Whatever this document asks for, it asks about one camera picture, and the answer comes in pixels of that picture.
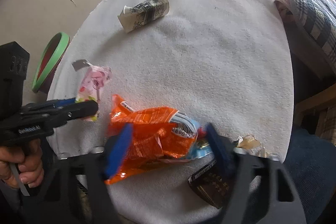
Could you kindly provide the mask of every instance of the crumpled plastic wrapper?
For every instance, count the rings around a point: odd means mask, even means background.
[[[106,184],[212,152],[205,139],[197,139],[199,124],[177,109],[162,106],[135,111],[118,94],[112,100],[107,136],[119,134],[126,123],[133,124],[133,135],[120,170]]]
[[[80,70],[81,68],[88,67],[86,74],[80,84],[80,87],[76,96],[76,103],[94,100],[100,103],[100,97],[104,90],[104,85],[108,83],[112,77],[110,67],[99,67],[94,66],[89,63],[87,60],[77,60],[72,63],[75,71]],[[85,118],[85,121],[95,122],[98,119],[99,110],[94,116]]]
[[[236,141],[236,147],[246,149],[251,155],[267,158],[269,153],[265,150],[262,143],[254,135],[239,137]]]
[[[124,6],[118,19],[126,33],[146,25],[169,12],[168,0],[145,0],[137,6]]]

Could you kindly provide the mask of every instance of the pink candy wrapper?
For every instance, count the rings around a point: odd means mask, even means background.
[[[106,85],[112,76],[111,68],[94,66],[86,60],[78,60],[72,63],[75,71],[88,67],[87,72],[81,82],[76,96],[76,103],[95,100],[98,105],[100,97]],[[98,119],[99,111],[91,117],[85,118],[85,121],[95,122]]]

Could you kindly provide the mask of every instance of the orange snack bag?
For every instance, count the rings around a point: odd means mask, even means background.
[[[133,139],[120,171],[107,184],[167,165],[159,159],[185,156],[197,139],[197,129],[185,114],[167,106],[134,111],[114,94],[107,136],[133,124]]]

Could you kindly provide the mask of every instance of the wooden furniture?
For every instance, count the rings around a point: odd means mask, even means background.
[[[319,120],[315,130],[315,135],[320,136],[324,129],[327,110],[335,104],[336,84],[296,104],[294,107],[293,124],[300,126],[305,115],[319,113]]]

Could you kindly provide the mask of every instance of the finger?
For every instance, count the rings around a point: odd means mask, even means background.
[[[41,174],[42,168],[42,161],[40,160],[40,164],[35,171],[32,172],[22,172],[19,177],[23,184],[29,184],[37,180],[38,176]]]
[[[41,147],[38,145],[38,146],[32,148],[31,151],[34,151],[34,153],[32,153],[29,156],[27,156],[25,158],[25,161],[23,163],[21,163],[21,164],[18,165],[19,170],[21,172],[35,171],[38,168],[39,164],[40,164],[41,156],[42,156],[42,149],[41,149]]]
[[[44,170],[42,169],[42,172],[38,176],[38,178],[34,182],[28,184],[28,187],[29,188],[35,188],[35,187],[39,186],[42,183],[43,177],[44,177]]]
[[[18,146],[13,147],[5,147],[0,146],[0,160],[13,162],[13,163],[21,163],[25,159],[25,154],[22,149]]]
[[[9,167],[9,164],[4,161],[0,161],[0,179],[2,179],[7,185],[12,188],[18,188],[19,185]]]
[[[36,153],[37,150],[40,148],[41,145],[41,140],[40,139],[35,139],[29,142],[29,148],[31,153]]]

